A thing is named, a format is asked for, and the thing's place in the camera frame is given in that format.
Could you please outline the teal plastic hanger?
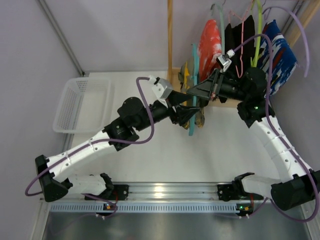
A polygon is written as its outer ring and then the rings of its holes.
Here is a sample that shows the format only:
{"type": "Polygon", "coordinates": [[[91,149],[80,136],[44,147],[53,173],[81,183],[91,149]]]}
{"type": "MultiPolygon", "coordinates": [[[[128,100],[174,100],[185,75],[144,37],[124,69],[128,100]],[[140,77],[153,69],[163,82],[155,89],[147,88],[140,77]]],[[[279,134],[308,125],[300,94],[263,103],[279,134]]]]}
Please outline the teal plastic hanger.
{"type": "MultiPolygon", "coordinates": [[[[193,85],[198,84],[198,75],[199,75],[199,56],[197,53],[197,46],[195,43],[192,44],[192,56],[193,56],[193,63],[194,63],[194,68],[193,68],[193,85]]],[[[195,127],[198,126],[201,122],[201,113],[198,112],[195,115],[193,115],[189,121],[189,131],[188,135],[191,137],[194,134],[195,127]]]]}

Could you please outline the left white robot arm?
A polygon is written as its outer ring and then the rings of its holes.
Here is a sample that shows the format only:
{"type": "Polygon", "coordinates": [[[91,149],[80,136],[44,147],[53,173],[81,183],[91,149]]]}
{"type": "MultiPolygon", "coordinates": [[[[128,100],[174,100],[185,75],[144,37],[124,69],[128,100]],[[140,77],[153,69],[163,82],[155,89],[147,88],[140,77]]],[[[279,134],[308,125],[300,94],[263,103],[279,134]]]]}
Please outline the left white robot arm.
{"type": "Polygon", "coordinates": [[[76,169],[130,145],[145,144],[137,132],[146,128],[153,131],[155,124],[166,118],[174,125],[182,126],[200,112],[197,106],[181,104],[183,100],[189,100],[189,96],[176,91],[173,95],[174,104],[169,106],[158,100],[149,105],[138,97],[129,97],[117,110],[118,118],[87,141],[56,156],[38,156],[35,165],[45,201],[54,202],[68,194],[109,200],[115,191],[111,177],[106,173],[79,176],[76,169]]]}

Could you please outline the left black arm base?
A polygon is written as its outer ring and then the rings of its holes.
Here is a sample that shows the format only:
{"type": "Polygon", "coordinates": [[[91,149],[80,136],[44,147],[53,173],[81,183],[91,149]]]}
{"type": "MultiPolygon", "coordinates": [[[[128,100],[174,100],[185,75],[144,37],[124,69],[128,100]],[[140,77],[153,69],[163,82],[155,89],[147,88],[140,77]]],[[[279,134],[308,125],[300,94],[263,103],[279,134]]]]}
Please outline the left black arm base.
{"type": "Polygon", "coordinates": [[[129,185],[127,184],[115,184],[113,190],[106,189],[99,195],[93,195],[94,198],[85,196],[86,201],[93,201],[97,199],[98,201],[108,200],[108,201],[125,201],[129,195],[129,185]]]}

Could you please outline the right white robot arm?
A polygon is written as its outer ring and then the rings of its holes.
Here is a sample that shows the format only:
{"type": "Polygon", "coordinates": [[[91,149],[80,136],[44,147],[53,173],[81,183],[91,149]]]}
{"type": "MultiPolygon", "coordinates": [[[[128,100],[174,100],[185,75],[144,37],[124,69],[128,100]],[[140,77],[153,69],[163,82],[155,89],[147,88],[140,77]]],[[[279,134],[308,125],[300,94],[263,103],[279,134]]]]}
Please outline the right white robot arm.
{"type": "Polygon", "coordinates": [[[244,173],[232,181],[234,190],[239,197],[256,194],[269,198],[279,209],[287,211],[320,199],[320,172],[313,170],[300,158],[282,131],[274,110],[265,98],[266,88],[265,72],[251,67],[240,80],[228,78],[216,69],[209,78],[186,92],[206,101],[215,98],[239,101],[239,117],[261,142],[279,178],[244,173]]]}

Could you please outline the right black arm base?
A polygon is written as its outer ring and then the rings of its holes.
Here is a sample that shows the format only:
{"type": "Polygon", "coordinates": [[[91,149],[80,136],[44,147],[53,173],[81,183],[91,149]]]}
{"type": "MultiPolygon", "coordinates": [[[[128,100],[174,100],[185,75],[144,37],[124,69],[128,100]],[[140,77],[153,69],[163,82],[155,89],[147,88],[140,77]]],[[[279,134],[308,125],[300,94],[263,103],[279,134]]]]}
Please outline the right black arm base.
{"type": "Polygon", "coordinates": [[[235,201],[235,200],[254,200],[260,201],[264,197],[255,193],[241,193],[231,183],[229,184],[218,184],[217,185],[218,199],[221,201],[235,201]]]}

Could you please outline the lime green hanger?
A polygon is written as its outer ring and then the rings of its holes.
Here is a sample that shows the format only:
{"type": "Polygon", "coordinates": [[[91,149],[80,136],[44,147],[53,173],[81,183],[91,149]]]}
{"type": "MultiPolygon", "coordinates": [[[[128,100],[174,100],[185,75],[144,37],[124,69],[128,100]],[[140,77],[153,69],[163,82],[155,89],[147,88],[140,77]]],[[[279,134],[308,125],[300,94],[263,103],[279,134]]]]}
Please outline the lime green hanger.
{"type": "MultiPolygon", "coordinates": [[[[251,11],[253,11],[254,6],[257,6],[257,12],[258,12],[258,25],[257,25],[257,33],[261,34],[263,31],[263,7],[260,0],[253,0],[251,3],[251,11]]],[[[261,45],[261,37],[258,36],[256,38],[255,43],[255,53],[254,57],[250,59],[250,65],[251,67],[256,68],[258,65],[258,59],[259,59],[259,52],[260,52],[260,45],[261,45]]]]}

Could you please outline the red white trousers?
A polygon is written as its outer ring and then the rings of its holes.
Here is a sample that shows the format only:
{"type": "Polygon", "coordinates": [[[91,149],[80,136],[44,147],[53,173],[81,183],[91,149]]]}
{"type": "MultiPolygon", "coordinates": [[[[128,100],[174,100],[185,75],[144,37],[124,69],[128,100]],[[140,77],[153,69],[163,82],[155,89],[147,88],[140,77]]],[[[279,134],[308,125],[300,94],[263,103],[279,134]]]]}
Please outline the red white trousers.
{"type": "Polygon", "coordinates": [[[217,21],[206,22],[197,48],[199,56],[199,80],[203,82],[217,64],[217,57],[222,53],[222,41],[217,21]]]}

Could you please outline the mint green hanger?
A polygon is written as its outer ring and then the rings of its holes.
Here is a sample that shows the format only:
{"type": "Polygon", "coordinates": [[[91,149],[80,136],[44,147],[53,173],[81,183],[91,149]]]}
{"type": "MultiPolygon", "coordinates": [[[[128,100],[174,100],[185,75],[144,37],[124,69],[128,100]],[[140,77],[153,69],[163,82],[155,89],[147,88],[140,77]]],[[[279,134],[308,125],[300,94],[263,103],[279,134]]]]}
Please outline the mint green hanger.
{"type": "Polygon", "coordinates": [[[225,21],[224,21],[223,7],[217,3],[213,3],[210,7],[212,16],[214,15],[215,9],[217,9],[219,13],[221,52],[224,55],[226,50],[225,50],[225,21]]]}

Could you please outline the black trousers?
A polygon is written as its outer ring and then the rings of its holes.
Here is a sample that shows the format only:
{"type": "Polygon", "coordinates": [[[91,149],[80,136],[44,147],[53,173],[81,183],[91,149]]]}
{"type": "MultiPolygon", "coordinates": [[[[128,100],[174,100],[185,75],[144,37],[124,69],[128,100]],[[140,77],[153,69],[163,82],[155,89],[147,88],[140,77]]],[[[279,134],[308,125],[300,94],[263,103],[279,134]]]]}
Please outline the black trousers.
{"type": "MultiPolygon", "coordinates": [[[[229,23],[224,30],[225,34],[225,51],[229,51],[230,49],[235,49],[241,44],[241,23],[235,27],[231,27],[229,23]]],[[[250,15],[244,22],[244,41],[248,38],[254,36],[255,33],[255,21],[253,16],[250,15]]],[[[255,42],[251,40],[246,45],[243,46],[243,73],[246,72],[248,68],[251,67],[251,58],[254,58],[255,55],[255,42]]],[[[226,71],[225,75],[231,79],[238,79],[236,65],[239,71],[241,70],[241,63],[240,63],[240,53],[241,50],[239,49],[235,52],[235,55],[231,58],[232,63],[228,70],[226,71]]]]}

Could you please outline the blue patterned trousers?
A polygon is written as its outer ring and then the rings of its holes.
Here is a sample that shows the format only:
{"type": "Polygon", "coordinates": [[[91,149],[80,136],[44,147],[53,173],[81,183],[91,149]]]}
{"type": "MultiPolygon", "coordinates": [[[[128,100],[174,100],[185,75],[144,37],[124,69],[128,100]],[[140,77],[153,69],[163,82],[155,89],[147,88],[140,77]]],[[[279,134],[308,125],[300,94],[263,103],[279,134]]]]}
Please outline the blue patterned trousers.
{"type": "MultiPolygon", "coordinates": [[[[279,29],[276,20],[265,24],[263,34],[271,41],[273,52],[272,79],[269,94],[275,95],[279,89],[289,80],[298,65],[297,58],[279,29]]],[[[269,74],[269,46],[265,38],[261,38],[257,67],[269,74]]]]}

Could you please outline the pink hanger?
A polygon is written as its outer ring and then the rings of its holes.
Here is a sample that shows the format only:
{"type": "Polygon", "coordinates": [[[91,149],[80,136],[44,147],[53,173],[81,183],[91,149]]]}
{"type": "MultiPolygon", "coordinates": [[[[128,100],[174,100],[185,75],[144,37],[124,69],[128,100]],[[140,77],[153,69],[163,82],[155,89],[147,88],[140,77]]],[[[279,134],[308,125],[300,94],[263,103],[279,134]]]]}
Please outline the pink hanger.
{"type": "MultiPolygon", "coordinates": [[[[250,3],[247,4],[247,8],[243,14],[242,17],[240,17],[239,15],[237,15],[233,10],[230,10],[228,13],[228,21],[231,22],[231,16],[238,18],[241,21],[241,44],[244,42],[244,27],[245,27],[245,20],[247,19],[247,15],[249,13],[249,10],[251,8],[251,3],[252,1],[250,1],[250,3]]],[[[240,61],[240,70],[238,69],[238,66],[235,65],[235,69],[236,69],[236,73],[237,73],[237,77],[240,79],[244,73],[244,65],[243,65],[243,50],[244,46],[242,46],[240,48],[240,56],[239,56],[239,61],[240,61]]]]}

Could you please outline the white plastic basket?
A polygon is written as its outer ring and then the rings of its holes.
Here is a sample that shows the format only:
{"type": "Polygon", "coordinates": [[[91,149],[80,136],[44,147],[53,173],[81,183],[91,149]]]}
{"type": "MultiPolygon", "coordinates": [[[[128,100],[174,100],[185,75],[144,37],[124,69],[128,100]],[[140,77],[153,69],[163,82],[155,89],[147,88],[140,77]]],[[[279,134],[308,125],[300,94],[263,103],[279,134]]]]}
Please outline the white plastic basket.
{"type": "Polygon", "coordinates": [[[62,134],[97,133],[109,123],[114,86],[105,77],[78,77],[63,88],[52,129],[62,134]]]}

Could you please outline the wooden clothes rack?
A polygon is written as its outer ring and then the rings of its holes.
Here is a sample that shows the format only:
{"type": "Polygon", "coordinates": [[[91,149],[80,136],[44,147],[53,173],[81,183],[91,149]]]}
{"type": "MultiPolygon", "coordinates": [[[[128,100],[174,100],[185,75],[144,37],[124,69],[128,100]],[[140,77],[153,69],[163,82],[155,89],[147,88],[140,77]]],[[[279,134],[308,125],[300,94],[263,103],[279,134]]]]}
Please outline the wooden clothes rack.
{"type": "MultiPolygon", "coordinates": [[[[303,39],[305,48],[305,74],[307,75],[310,67],[310,50],[308,45],[307,36],[305,33],[305,28],[308,26],[312,18],[315,16],[317,11],[320,9],[320,2],[318,0],[310,0],[306,9],[302,11],[300,18],[294,16],[292,11],[282,8],[296,22],[297,26],[294,27],[289,36],[286,38],[288,44],[293,47],[297,40],[301,37],[303,39]]],[[[178,67],[173,67],[173,1],[169,0],[167,2],[167,52],[168,52],[168,69],[167,69],[167,80],[172,85],[173,89],[177,92],[180,91],[180,81],[178,78],[178,73],[180,69],[178,67]]]]}

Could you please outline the aluminium mounting rail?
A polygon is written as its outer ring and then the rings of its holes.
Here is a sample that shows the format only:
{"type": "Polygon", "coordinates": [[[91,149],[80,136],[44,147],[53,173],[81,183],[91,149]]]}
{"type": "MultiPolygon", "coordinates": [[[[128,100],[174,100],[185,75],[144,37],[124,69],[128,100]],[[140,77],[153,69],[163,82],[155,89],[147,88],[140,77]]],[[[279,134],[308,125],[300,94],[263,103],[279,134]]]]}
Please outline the aluminium mounting rail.
{"type": "Polygon", "coordinates": [[[47,202],[54,202],[62,198],[84,196],[94,198],[106,189],[113,190],[115,184],[129,185],[128,197],[125,201],[138,200],[208,200],[220,201],[217,185],[229,183],[216,182],[114,182],[112,184],[76,182],[62,185],[62,189],[54,188],[44,193],[47,202]]]}

